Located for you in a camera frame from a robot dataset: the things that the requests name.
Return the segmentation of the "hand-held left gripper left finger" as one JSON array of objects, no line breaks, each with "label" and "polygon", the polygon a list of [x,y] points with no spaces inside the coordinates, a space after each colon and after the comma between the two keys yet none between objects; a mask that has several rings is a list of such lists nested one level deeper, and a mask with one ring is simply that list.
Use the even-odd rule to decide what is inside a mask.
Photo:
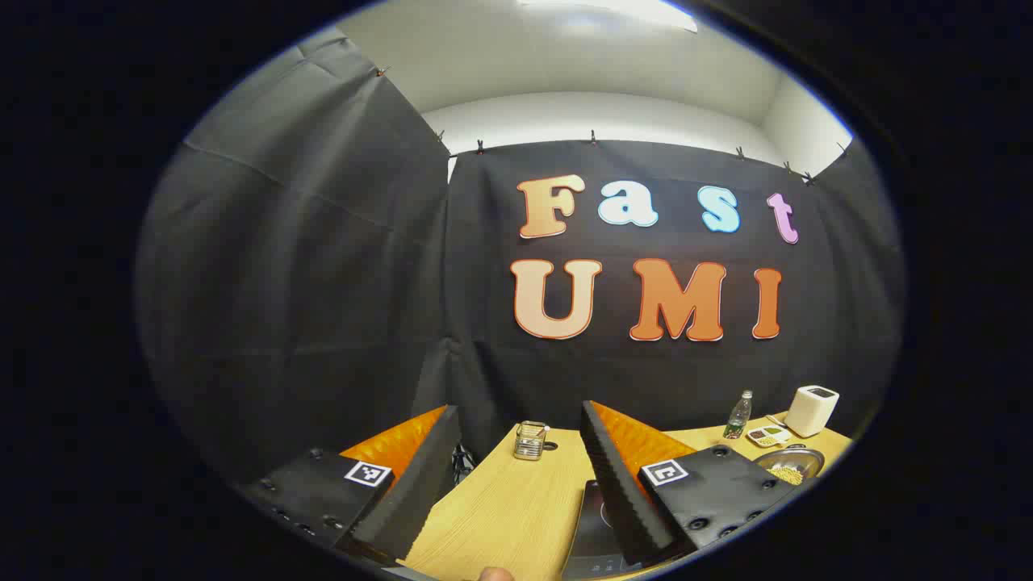
[{"label": "hand-held left gripper left finger", "polygon": [[461,439],[460,408],[443,405],[345,451],[307,449],[239,492],[313,545],[395,565],[453,488]]}]

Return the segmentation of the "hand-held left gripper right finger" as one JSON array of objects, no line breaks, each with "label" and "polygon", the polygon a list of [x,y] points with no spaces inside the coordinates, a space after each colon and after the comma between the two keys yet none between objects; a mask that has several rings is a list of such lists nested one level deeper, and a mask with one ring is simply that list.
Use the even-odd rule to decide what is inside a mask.
[{"label": "hand-held left gripper right finger", "polygon": [[580,437],[631,565],[705,549],[807,489],[730,446],[693,448],[596,401],[582,403]]}]

